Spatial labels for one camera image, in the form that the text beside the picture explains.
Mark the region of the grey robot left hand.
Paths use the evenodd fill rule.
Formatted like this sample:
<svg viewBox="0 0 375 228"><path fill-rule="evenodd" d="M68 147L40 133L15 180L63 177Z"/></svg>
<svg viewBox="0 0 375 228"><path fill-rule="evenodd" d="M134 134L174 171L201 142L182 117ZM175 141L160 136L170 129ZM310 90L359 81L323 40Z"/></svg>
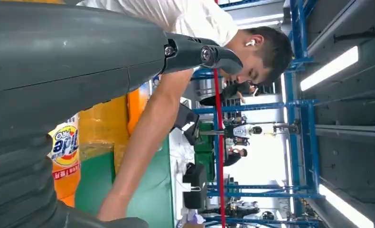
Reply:
<svg viewBox="0 0 375 228"><path fill-rule="evenodd" d="M229 49L114 11L0 1L0 228L145 228L56 198L48 132L151 77L197 66L238 73Z"/></svg>

